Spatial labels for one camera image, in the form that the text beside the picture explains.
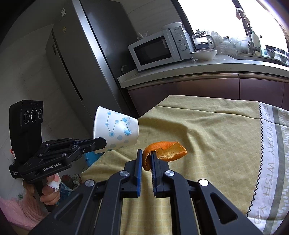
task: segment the refrigerator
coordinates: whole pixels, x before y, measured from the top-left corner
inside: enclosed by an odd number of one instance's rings
[[[98,106],[138,118],[117,81],[136,68],[128,45],[137,34],[122,5],[110,0],[67,0],[46,45],[66,99],[92,135]]]

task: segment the paper cup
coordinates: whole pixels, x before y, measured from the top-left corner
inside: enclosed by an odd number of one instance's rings
[[[99,106],[93,127],[93,138],[98,137],[106,140],[106,147],[95,153],[134,145],[138,141],[138,120]]]

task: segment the label sticker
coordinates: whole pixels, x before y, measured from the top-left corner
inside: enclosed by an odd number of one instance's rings
[[[62,9],[61,14],[62,14],[62,17],[66,15],[66,14],[65,14],[65,9],[64,9],[64,8]]]
[[[16,159],[14,151],[12,149],[10,149],[10,152],[12,153],[13,158]]]

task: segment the white countertop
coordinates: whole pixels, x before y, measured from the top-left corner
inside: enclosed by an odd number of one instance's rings
[[[289,79],[289,67],[255,60],[236,60],[227,55],[216,55],[207,61],[180,61],[139,72],[134,69],[118,78],[122,88],[158,79],[210,72],[253,72],[282,76]]]

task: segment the microwave knob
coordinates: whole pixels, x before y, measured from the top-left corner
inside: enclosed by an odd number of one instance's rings
[[[176,35],[176,39],[177,39],[178,41],[183,40],[183,35],[177,34],[177,35]]]
[[[179,49],[180,49],[181,51],[185,51],[185,50],[187,49],[187,46],[186,46],[185,44],[181,44],[181,45],[179,46]]]

